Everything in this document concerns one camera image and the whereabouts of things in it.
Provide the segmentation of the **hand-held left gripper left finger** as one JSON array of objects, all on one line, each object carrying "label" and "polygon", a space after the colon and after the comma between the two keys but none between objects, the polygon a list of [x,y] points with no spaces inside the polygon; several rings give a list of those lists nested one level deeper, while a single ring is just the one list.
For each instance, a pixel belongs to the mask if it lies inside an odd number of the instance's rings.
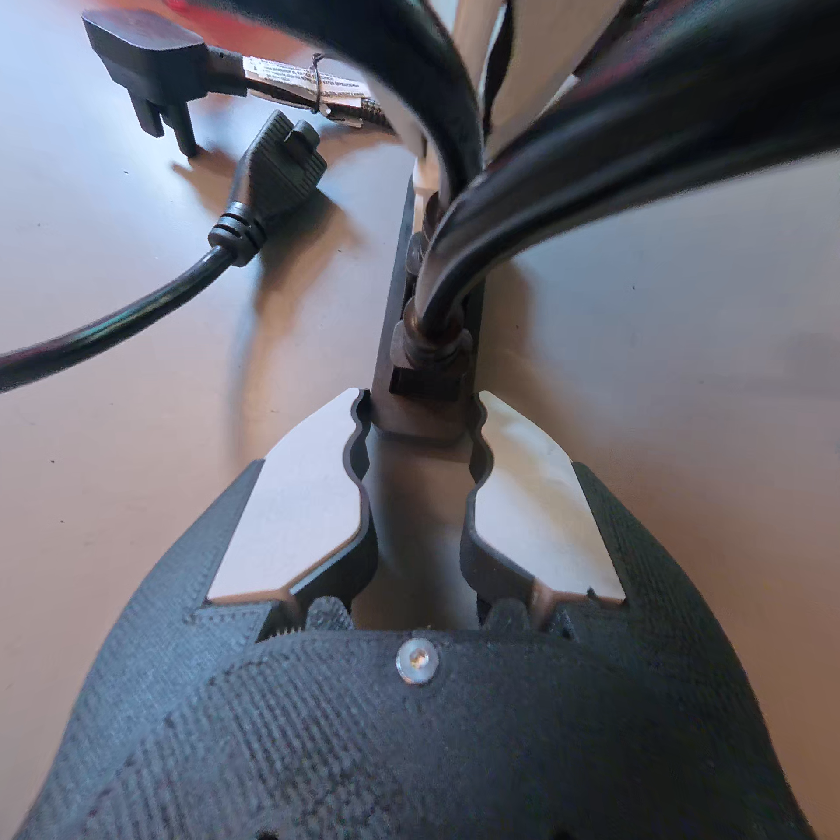
[{"label": "hand-held left gripper left finger", "polygon": [[377,541],[364,477],[371,394],[342,392],[286,434],[259,475],[207,600],[219,605],[322,596],[350,606],[372,581]]}]

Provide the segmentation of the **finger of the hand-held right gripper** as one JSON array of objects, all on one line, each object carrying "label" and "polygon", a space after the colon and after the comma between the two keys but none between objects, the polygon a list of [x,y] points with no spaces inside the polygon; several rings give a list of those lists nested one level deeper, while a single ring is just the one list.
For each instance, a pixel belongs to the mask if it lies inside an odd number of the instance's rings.
[{"label": "finger of the hand-held right gripper", "polygon": [[505,80],[505,3],[458,2],[453,39],[476,93],[483,131],[490,132]]},{"label": "finger of the hand-held right gripper", "polygon": [[494,158],[545,110],[622,1],[515,1],[507,71],[490,110],[486,157]]}]

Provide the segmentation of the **black power strip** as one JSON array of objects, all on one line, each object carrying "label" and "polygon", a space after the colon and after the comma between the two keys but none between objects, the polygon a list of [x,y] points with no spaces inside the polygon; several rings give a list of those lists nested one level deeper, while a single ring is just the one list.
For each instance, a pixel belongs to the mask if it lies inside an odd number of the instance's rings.
[{"label": "black power strip", "polygon": [[383,434],[428,445],[454,445],[467,428],[474,393],[476,357],[484,307],[482,280],[464,301],[464,327],[471,338],[469,361],[444,371],[416,370],[403,350],[403,311],[414,294],[427,246],[425,232],[415,230],[415,194],[408,180],[392,280],[371,388],[372,419]]}]

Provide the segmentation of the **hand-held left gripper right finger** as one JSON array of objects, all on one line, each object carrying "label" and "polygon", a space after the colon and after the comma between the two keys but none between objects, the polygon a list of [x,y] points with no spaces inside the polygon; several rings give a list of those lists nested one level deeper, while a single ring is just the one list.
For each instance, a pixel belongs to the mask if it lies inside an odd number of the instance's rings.
[{"label": "hand-held left gripper right finger", "polygon": [[528,614],[626,594],[571,458],[537,424],[493,395],[469,408],[474,487],[461,533],[461,573],[477,612],[501,601]]}]

